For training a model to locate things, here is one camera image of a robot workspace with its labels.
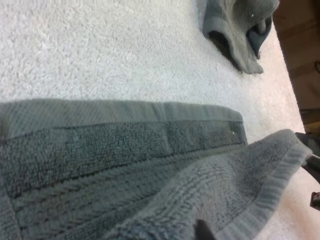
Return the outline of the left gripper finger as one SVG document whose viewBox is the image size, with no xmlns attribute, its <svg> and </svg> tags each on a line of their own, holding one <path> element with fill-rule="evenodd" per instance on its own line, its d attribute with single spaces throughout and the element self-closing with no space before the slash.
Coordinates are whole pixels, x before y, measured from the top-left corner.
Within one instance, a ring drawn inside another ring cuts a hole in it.
<svg viewBox="0 0 320 240">
<path fill-rule="evenodd" d="M 202 219 L 197 219 L 194 225 L 195 240 L 215 240 L 213 233 L 207 223 Z"/>
</svg>

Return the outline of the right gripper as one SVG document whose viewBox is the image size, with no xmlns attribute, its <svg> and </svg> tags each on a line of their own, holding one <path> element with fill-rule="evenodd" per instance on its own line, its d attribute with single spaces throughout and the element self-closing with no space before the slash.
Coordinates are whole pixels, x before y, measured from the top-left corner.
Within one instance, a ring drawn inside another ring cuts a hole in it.
<svg viewBox="0 0 320 240">
<path fill-rule="evenodd" d="M 313 134 L 296 132 L 297 138 L 312 151 L 312 155 L 302 164 L 319 184 L 320 183 L 320 137 Z"/>
</svg>

